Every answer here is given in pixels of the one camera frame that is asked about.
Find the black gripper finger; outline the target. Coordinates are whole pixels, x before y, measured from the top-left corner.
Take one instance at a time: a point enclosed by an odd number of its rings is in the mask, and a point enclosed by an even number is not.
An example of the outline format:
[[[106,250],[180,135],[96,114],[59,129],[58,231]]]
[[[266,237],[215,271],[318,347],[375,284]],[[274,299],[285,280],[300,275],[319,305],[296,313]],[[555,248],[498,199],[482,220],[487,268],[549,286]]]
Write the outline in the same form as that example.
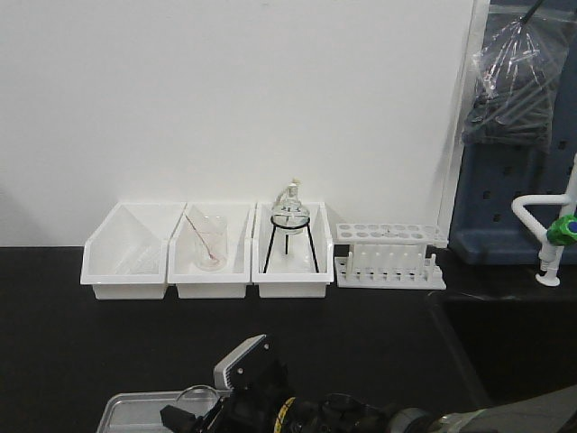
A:
[[[172,405],[160,410],[160,419],[164,428],[175,433],[198,432],[203,423],[202,418]]]

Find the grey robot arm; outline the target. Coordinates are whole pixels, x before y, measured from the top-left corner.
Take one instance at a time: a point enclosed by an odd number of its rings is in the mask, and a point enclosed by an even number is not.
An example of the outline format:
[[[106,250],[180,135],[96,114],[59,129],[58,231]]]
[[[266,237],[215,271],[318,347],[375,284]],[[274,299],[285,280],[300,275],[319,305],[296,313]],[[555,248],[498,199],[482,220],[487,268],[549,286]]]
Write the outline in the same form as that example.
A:
[[[269,344],[240,345],[214,368],[227,390],[204,415],[175,405],[160,410],[172,432],[574,432],[573,386],[523,401],[468,412],[434,415],[396,404],[377,407],[343,393],[317,401],[298,397],[288,368]]]

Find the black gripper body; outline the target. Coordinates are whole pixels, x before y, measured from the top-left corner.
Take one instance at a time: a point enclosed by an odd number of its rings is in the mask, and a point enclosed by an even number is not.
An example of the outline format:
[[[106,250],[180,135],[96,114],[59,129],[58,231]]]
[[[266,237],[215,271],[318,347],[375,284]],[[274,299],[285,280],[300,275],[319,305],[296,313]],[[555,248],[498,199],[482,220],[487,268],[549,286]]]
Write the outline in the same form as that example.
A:
[[[246,389],[228,392],[204,416],[199,432],[323,432],[325,405],[296,396],[288,367],[276,359]]]

